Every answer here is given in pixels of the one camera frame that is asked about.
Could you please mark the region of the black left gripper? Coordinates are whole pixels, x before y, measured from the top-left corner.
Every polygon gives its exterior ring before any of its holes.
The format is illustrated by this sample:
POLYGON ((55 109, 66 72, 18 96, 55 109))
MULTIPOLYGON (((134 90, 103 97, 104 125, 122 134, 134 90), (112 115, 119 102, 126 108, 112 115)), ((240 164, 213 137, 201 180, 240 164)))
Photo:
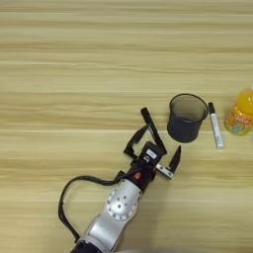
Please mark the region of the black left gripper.
MULTIPOLYGON (((143 137, 147 130, 147 126, 143 126, 139 129, 127 143, 124 150, 124 154, 131 158, 136 158, 134 154, 133 146, 137 144, 143 137)), ((172 160, 167 167, 157 164, 154 168, 149 165, 145 165, 141 161, 133 161, 131 167, 126 174, 126 178, 134 183, 142 192, 144 192, 147 186, 154 180, 156 173, 159 172, 165 178, 171 180, 174 177, 175 171, 180 163, 181 159, 181 146, 178 146, 174 153, 172 160)))

